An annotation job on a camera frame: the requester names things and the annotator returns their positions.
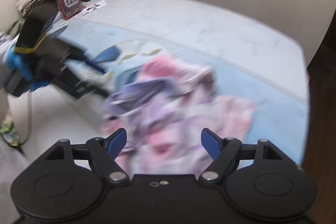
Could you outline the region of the blue patterned table mat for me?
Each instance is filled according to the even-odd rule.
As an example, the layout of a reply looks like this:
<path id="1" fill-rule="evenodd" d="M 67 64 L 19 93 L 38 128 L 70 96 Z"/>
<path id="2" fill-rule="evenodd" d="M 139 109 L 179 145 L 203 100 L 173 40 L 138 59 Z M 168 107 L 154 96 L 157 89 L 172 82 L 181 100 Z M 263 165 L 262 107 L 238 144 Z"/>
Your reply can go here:
<path id="1" fill-rule="evenodd" d="M 103 135 L 123 127 L 118 163 L 129 173 L 199 173 L 211 162 L 201 131 L 247 143 L 269 139 L 300 164 L 306 145 L 306 100 L 268 80 L 180 44 L 105 24 L 70 20 L 51 29 L 57 38 L 103 53 L 104 75 L 77 61 L 80 77 L 110 92 L 71 104 Z"/>

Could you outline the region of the white paper card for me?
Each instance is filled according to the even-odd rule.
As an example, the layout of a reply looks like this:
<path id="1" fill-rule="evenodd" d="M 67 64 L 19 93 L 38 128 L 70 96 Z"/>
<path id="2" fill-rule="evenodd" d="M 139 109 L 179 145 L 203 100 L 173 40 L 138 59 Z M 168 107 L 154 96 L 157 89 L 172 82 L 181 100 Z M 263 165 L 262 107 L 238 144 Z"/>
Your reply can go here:
<path id="1" fill-rule="evenodd" d="M 90 14 L 91 12 L 94 12 L 104 6 L 106 6 L 107 3 L 105 0 L 102 0 L 102 1 L 99 1 L 99 2 L 96 2 L 96 3 L 91 3 L 89 4 L 88 6 L 85 6 L 84 9 L 81 11 L 81 14 L 82 15 L 87 15 L 87 14 Z"/>

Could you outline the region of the pink purple tie-dye sweatshirt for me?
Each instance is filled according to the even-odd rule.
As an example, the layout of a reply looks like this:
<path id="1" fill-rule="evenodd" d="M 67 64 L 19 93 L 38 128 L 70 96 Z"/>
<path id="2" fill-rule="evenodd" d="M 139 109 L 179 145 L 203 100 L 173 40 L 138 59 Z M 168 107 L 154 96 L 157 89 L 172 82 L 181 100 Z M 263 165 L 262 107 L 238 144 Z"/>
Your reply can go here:
<path id="1" fill-rule="evenodd" d="M 250 100 L 217 93 L 211 67 L 157 56 L 105 101 L 104 133 L 126 130 L 116 163 L 129 175 L 199 175 L 211 163 L 202 130 L 242 139 L 254 111 Z"/>

